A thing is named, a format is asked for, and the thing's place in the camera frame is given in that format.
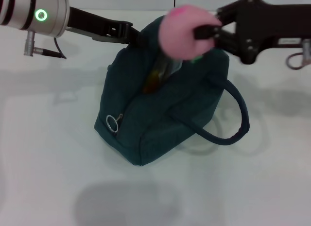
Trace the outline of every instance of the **white table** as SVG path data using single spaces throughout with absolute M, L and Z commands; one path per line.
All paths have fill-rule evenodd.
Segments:
M 165 12 L 92 11 L 137 29 Z M 229 79 L 244 96 L 251 130 L 230 147 L 193 136 L 135 167 L 93 129 L 106 68 L 124 47 L 65 33 L 68 60 L 23 56 L 26 33 L 0 28 L 1 226 L 311 225 L 311 69 L 269 50 L 256 65 L 231 57 Z M 37 36 L 38 47 L 53 40 Z M 224 94 L 206 129 L 229 137 L 240 125 Z

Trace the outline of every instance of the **cable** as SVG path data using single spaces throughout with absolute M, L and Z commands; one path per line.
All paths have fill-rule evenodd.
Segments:
M 59 52 L 54 52 L 51 50 L 46 50 L 42 49 L 42 55 L 43 56 L 48 56 L 48 57 L 58 57 L 58 58 L 63 58 L 62 54 Z
M 289 55 L 289 56 L 286 58 L 286 65 L 287 65 L 290 69 L 292 69 L 292 70 L 300 70 L 300 69 L 304 68 L 305 65 L 303 65 L 303 64 L 301 64 L 301 66 L 299 66 L 299 67 L 293 67 L 293 66 L 290 64 L 290 59 L 291 59 L 292 57 L 300 56 L 300 55 L 303 55 L 303 52 L 297 52 L 297 53 L 294 53 L 294 54 L 292 54 L 292 55 Z
M 57 40 L 56 38 L 54 38 L 54 43 L 55 43 L 55 46 L 57 47 L 57 50 L 59 51 L 59 53 L 62 55 L 62 58 L 64 59 L 67 59 L 66 56 L 63 54 L 63 52 L 61 51 L 61 49 L 59 48 L 59 45 L 57 43 Z

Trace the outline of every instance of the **pink ball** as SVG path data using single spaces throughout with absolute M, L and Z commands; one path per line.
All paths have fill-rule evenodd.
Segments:
M 214 40 L 195 40 L 193 29 L 201 25 L 221 25 L 207 10 L 185 5 L 171 10 L 163 19 L 159 42 L 164 53 L 173 59 L 192 60 L 214 47 Z

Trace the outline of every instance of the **zipper pull ring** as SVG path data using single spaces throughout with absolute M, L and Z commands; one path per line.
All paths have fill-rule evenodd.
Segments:
M 115 123 L 115 125 L 117 126 L 117 129 L 116 130 L 114 130 L 112 127 L 111 127 L 111 125 L 109 124 L 109 118 L 111 118 L 112 120 L 113 120 L 113 122 Z M 108 128 L 109 128 L 109 130 L 111 130 L 113 133 L 117 133 L 118 131 L 119 131 L 119 125 L 118 125 L 118 121 L 120 120 L 120 119 L 122 119 L 123 118 L 123 114 L 120 114 L 118 117 L 117 117 L 117 119 L 115 119 L 114 117 L 112 117 L 111 115 L 108 115 L 107 117 L 106 117 L 106 123 L 107 123 L 107 126 L 108 126 Z

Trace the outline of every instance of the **black clamp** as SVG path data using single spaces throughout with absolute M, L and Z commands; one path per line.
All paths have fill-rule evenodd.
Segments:
M 100 42 L 143 47 L 146 40 L 132 26 L 127 21 L 111 20 L 71 7 L 67 31 L 86 35 Z
M 195 39 L 215 39 L 221 48 L 253 64 L 269 48 L 302 48 L 311 39 L 311 5 L 271 5 L 263 0 L 239 0 L 217 10 L 222 26 L 203 25 L 194 30 Z M 223 26 L 236 22 L 235 33 Z

